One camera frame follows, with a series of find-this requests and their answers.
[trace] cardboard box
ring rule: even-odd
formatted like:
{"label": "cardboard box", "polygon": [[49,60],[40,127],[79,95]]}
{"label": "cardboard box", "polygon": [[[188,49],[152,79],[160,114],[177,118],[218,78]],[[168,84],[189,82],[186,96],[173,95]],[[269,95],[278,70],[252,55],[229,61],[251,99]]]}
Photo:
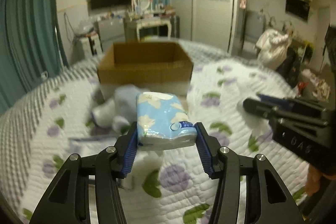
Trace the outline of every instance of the cardboard box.
{"label": "cardboard box", "polygon": [[126,84],[185,96],[192,71],[192,61],[177,43],[114,43],[99,64],[98,77],[105,99]]}

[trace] white plush toy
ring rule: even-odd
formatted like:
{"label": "white plush toy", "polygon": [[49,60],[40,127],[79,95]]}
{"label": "white plush toy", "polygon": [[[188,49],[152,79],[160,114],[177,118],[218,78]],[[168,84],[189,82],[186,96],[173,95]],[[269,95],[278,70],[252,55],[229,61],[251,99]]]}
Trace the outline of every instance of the white plush toy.
{"label": "white plush toy", "polygon": [[94,124],[101,128],[112,127],[118,134],[124,134],[132,122],[137,120],[137,95],[149,90],[134,85],[117,88],[114,96],[91,112]]}

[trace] human hand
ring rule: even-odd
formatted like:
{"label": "human hand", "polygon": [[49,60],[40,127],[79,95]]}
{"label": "human hand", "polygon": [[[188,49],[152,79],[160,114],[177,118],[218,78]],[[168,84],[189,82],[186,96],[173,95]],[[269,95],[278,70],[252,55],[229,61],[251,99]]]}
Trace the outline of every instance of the human hand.
{"label": "human hand", "polygon": [[312,196],[313,194],[318,192],[318,190],[320,189],[320,179],[322,176],[329,180],[336,180],[336,175],[328,176],[322,174],[320,170],[316,169],[312,165],[309,165],[306,181],[306,193],[308,196]]}

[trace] tissue packet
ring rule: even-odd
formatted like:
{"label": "tissue packet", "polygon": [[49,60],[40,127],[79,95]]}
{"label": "tissue packet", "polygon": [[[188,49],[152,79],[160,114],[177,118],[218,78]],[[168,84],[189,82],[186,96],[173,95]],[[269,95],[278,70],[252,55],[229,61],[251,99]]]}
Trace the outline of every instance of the tissue packet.
{"label": "tissue packet", "polygon": [[197,131],[173,94],[143,92],[137,96],[139,150],[168,150],[195,144]]}

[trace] white bag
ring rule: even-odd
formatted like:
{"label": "white bag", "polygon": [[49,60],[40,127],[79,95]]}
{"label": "white bag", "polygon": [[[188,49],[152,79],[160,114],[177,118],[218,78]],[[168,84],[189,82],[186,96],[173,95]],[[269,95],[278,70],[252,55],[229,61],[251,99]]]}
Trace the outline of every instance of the white bag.
{"label": "white bag", "polygon": [[257,60],[265,67],[276,70],[286,59],[290,44],[288,34],[282,35],[277,30],[268,29],[256,43],[256,47],[261,49]]}

